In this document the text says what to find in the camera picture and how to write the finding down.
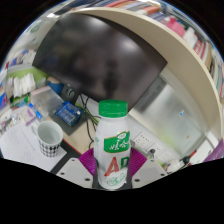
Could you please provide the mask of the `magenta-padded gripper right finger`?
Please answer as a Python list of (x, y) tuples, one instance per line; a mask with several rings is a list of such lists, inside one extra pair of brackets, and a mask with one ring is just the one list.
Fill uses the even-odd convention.
[(140, 188), (167, 175), (155, 159), (147, 159), (135, 148), (131, 149), (129, 175), (132, 188)]

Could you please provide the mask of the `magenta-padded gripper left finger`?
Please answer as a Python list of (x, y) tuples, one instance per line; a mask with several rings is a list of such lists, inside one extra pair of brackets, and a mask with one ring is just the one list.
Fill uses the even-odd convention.
[(91, 188), (96, 173), (93, 150), (90, 149), (79, 158), (70, 158), (58, 171), (57, 176), (84, 188)]

